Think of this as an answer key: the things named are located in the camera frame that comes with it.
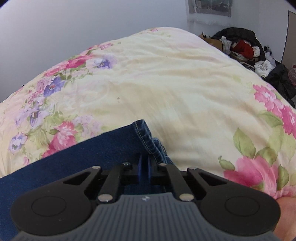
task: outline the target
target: gray ribbed plate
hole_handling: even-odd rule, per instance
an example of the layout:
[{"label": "gray ribbed plate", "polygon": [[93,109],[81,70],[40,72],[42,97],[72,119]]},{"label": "gray ribbed plate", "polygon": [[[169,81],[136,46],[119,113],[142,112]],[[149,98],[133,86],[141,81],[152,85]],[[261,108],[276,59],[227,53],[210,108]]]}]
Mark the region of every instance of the gray ribbed plate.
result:
[{"label": "gray ribbed plate", "polygon": [[13,241],[279,241],[272,232],[236,237],[210,225],[194,203],[172,193],[122,195],[102,204],[80,227],[65,234],[38,237],[20,232]]}]

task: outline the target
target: red garment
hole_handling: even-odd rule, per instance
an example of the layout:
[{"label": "red garment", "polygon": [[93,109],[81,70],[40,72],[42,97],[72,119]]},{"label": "red garment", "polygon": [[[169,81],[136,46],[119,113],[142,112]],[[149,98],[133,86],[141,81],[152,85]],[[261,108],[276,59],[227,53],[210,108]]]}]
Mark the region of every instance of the red garment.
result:
[{"label": "red garment", "polygon": [[245,41],[242,39],[238,42],[238,44],[234,48],[231,48],[231,51],[240,53],[241,55],[243,55],[248,59],[253,59],[253,56],[254,56],[253,48],[247,43],[245,43]]}]

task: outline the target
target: pile of clothes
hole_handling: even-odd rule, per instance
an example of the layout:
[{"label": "pile of clothes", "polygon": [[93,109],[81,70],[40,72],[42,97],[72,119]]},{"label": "pile of clothes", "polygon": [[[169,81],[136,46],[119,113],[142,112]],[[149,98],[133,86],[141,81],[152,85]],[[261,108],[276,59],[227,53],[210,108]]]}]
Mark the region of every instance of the pile of clothes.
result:
[{"label": "pile of clothes", "polygon": [[296,96],[296,89],[289,79],[288,69],[272,57],[269,47],[262,47],[253,31],[226,28],[217,32],[211,39],[220,40],[221,50],[225,54],[270,83],[295,108],[292,98]]}]

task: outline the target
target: round black pad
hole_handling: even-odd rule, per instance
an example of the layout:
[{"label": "round black pad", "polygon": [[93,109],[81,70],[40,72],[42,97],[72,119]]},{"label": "round black pad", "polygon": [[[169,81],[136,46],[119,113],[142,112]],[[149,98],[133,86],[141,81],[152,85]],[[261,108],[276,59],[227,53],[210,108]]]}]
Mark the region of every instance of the round black pad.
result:
[{"label": "round black pad", "polygon": [[214,227],[237,236],[256,236],[274,230],[280,208],[270,196],[238,184],[212,187],[200,211]]},{"label": "round black pad", "polygon": [[66,208],[66,202],[60,197],[42,197],[35,200],[32,204],[34,213],[40,216],[51,217],[55,216]]},{"label": "round black pad", "polygon": [[11,207],[11,218],[24,232],[57,235],[82,225],[92,207],[83,191],[63,183],[46,185],[18,198]]},{"label": "round black pad", "polygon": [[225,208],[233,215],[248,217],[258,212],[260,206],[249,197],[232,197],[226,201]]}]

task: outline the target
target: cardboard box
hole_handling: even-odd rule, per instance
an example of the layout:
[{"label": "cardboard box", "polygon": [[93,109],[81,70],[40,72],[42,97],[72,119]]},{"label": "cardboard box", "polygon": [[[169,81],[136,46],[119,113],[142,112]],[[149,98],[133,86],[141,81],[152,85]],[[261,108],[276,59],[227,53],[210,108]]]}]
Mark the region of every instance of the cardboard box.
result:
[{"label": "cardboard box", "polygon": [[220,51],[223,50],[223,44],[220,40],[217,39],[203,39],[205,40],[208,44],[214,46],[215,48],[219,49]]}]

